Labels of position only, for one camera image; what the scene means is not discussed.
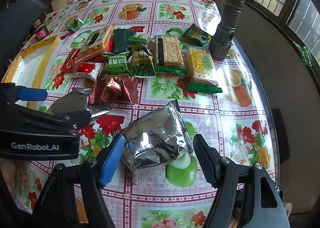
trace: red foil package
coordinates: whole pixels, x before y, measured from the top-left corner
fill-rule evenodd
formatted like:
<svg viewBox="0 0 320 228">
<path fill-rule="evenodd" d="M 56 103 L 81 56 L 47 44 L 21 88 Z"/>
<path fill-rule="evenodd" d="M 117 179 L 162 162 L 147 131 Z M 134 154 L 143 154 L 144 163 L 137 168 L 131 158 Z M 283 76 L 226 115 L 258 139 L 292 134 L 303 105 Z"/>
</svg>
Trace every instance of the red foil package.
<svg viewBox="0 0 320 228">
<path fill-rule="evenodd" d="M 90 103 L 97 101 L 138 103 L 138 83 L 136 77 L 100 75 L 92 87 Z"/>
<path fill-rule="evenodd" d="M 85 77 L 92 81 L 95 81 L 97 80 L 102 68 L 103 63 L 80 63 L 76 69 L 74 77 Z"/>
<path fill-rule="evenodd" d="M 61 67 L 61 71 L 67 72 L 67 73 L 72 73 L 74 64 L 75 64 L 75 58 L 77 57 L 79 51 L 81 48 L 73 48 L 66 58 L 63 66 Z"/>
</svg>

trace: blue gripper pad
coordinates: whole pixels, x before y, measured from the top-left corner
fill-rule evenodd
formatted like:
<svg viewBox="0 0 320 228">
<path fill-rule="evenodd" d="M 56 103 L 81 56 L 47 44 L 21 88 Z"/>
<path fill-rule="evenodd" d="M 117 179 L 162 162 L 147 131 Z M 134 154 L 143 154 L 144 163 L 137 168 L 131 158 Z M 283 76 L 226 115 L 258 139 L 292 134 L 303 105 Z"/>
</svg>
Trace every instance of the blue gripper pad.
<svg viewBox="0 0 320 228">
<path fill-rule="evenodd" d="M 44 89 L 22 88 L 17 92 L 17 98 L 22 101 L 44 101 L 48 93 Z"/>
<path fill-rule="evenodd" d="M 106 160 L 102 165 L 102 173 L 100 178 L 100 185 L 105 187 L 106 184 L 110 183 L 112 177 L 118 167 L 119 161 L 124 151 L 125 139 L 122 135 L 119 135 L 115 140 L 113 139 L 109 146 L 112 146 Z"/>
</svg>

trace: floral tablecloth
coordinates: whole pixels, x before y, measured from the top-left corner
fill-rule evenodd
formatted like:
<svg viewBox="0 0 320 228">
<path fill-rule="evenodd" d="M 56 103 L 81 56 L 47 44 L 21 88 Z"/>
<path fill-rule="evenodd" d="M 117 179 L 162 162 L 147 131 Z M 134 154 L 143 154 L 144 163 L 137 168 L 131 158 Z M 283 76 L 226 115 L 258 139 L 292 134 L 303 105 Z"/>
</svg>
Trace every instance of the floral tablecloth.
<svg viewBox="0 0 320 228">
<path fill-rule="evenodd" d="M 70 34 L 64 25 L 74 15 L 78 15 L 84 25 Z M 60 71 L 71 49 L 80 46 L 92 31 L 114 24 L 116 28 L 130 28 L 136 33 L 151 36 L 175 36 L 195 23 L 213 35 L 220 18 L 216 4 L 210 0 L 83 0 L 49 14 L 45 20 L 49 34 L 59 35 L 63 46 L 47 80 L 48 98 L 41 103 L 40 110 L 46 111 L 73 87 L 92 84 L 84 78 L 72 78 L 72 74 Z M 32 41 L 33 38 L 24 48 L 32 45 Z M 46 179 L 57 163 L 71 166 L 96 156 L 111 142 L 113 130 L 128 126 L 131 121 L 164 106 L 171 99 L 178 99 L 191 136 L 201 133 L 209 146 L 238 164 L 260 162 L 274 179 L 273 145 L 257 88 L 260 83 L 254 81 L 238 48 L 241 47 L 233 45 L 225 61 L 215 61 L 222 94 L 187 91 L 188 76 L 141 79 L 138 104 L 116 103 L 111 113 L 82 129 L 82 149 L 78 159 L 22 162 L 17 170 L 17 204 L 32 212 Z M 233 85 L 226 81 L 226 74 L 233 76 Z M 166 179 L 165 167 L 151 169 L 139 179 L 138 184 L 132 184 L 131 172 L 121 163 L 112 182 L 102 189 L 116 227 L 201 227 L 216 189 L 206 182 L 199 164 L 197 169 L 196 181 L 182 188 Z M 79 212 L 83 213 L 81 189 L 77 185 L 75 193 Z M 85 216 L 80 214 L 80 219 L 85 221 Z"/>
</svg>

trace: metal bolt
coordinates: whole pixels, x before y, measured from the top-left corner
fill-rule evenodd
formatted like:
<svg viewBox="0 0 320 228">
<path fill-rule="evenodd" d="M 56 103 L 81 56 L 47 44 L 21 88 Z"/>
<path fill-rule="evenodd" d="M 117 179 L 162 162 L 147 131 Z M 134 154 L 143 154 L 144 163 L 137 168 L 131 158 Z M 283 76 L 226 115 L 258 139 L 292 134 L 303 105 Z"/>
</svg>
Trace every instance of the metal bolt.
<svg viewBox="0 0 320 228">
<path fill-rule="evenodd" d="M 260 163 L 256 163 L 254 164 L 254 166 L 257 168 L 257 169 L 262 169 L 263 166 L 260 164 Z"/>
<path fill-rule="evenodd" d="M 70 133 L 71 135 L 78 135 L 78 134 L 79 134 L 79 131 L 69 130 L 69 133 Z"/>
<path fill-rule="evenodd" d="M 56 169 L 60 170 L 63 169 L 64 165 L 62 163 L 59 163 L 55 166 Z"/>
<path fill-rule="evenodd" d="M 223 157 L 223 158 L 221 159 L 221 161 L 222 161 L 223 163 L 226 163 L 226 164 L 230 163 L 230 159 L 227 158 L 227 157 Z"/>
<path fill-rule="evenodd" d="M 95 157 L 91 157 L 91 158 L 88 158 L 88 159 L 87 159 L 87 162 L 88 162 L 89 164 L 96 163 L 96 161 L 97 161 L 97 159 L 96 159 Z"/>
</svg>

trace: tablecloth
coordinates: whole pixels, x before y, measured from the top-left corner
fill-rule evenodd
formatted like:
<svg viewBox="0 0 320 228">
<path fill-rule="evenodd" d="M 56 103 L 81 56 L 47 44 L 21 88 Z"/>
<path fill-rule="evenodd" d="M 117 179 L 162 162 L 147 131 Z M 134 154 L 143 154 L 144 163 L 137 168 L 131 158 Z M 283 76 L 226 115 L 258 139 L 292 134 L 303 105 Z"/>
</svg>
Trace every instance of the tablecloth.
<svg viewBox="0 0 320 228">
<path fill-rule="evenodd" d="M 64 25 L 74 15 L 79 16 L 84 25 L 71 34 L 65 31 Z M 82 0 L 50 13 L 45 19 L 49 35 L 59 35 L 63 46 L 47 80 L 48 98 L 41 103 L 40 110 L 46 111 L 73 87 L 92 84 L 85 78 L 72 78 L 72 74 L 60 71 L 71 49 L 80 46 L 92 31 L 114 24 L 116 28 L 134 29 L 137 34 L 176 35 L 195 23 L 213 35 L 220 19 L 217 6 L 211 0 Z M 24 49 L 33 42 L 31 38 Z M 178 99 L 191 135 L 202 134 L 209 146 L 238 164 L 260 162 L 274 179 L 275 157 L 266 111 L 257 87 L 260 83 L 254 81 L 240 48 L 233 43 L 227 58 L 214 62 L 222 94 L 187 91 L 188 76 L 157 75 L 152 79 L 140 79 L 138 104 L 117 102 L 109 114 L 82 130 L 78 159 L 21 162 L 17 168 L 17 204 L 32 212 L 57 163 L 71 166 L 96 156 L 101 144 L 105 146 L 111 142 L 112 130 L 128 126 L 171 99 Z M 233 76 L 232 86 L 226 82 L 226 74 Z M 174 186 L 166 179 L 165 167 L 151 169 L 138 184 L 132 184 L 131 180 L 131 172 L 121 163 L 112 182 L 102 189 L 116 227 L 167 227 L 169 221 L 172 222 L 170 227 L 201 227 L 216 193 L 206 182 L 199 164 L 196 181 L 185 188 Z M 81 208 L 79 185 L 75 185 L 75 193 Z"/>
</svg>

